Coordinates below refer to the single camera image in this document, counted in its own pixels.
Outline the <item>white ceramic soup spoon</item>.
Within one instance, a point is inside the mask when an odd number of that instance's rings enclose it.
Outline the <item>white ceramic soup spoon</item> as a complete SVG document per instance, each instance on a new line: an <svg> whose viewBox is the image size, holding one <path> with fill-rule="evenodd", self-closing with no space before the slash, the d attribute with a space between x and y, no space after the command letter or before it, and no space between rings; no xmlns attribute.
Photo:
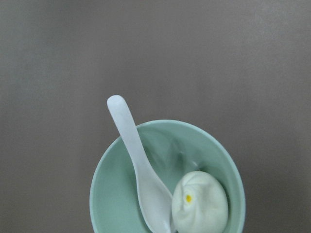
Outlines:
<svg viewBox="0 0 311 233"><path fill-rule="evenodd" d="M120 95L110 96L107 107L131 158L136 176L138 202L143 219L153 233L175 232L172 194L152 168L129 107Z"/></svg>

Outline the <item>white steamed bun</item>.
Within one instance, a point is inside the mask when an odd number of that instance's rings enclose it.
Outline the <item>white steamed bun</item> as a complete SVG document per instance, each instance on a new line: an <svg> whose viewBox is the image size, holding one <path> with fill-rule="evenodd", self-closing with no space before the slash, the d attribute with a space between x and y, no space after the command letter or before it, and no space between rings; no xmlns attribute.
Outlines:
<svg viewBox="0 0 311 233"><path fill-rule="evenodd" d="M175 188L172 215L179 233L224 232L228 221L224 188L206 172L187 173Z"/></svg>

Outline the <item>mint green bowl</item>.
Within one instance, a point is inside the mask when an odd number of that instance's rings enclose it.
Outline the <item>mint green bowl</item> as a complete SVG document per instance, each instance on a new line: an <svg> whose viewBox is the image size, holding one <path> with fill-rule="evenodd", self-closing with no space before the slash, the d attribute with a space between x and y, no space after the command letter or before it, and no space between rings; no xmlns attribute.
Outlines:
<svg viewBox="0 0 311 233"><path fill-rule="evenodd" d="M229 204L227 233L241 233L245 222L245 194L236 165L210 134L177 120L154 120L138 125L146 155L170 191L188 172L204 171L224 187ZM147 233L141 215L136 178L121 138L105 151L93 175L90 218L96 233Z"/></svg>

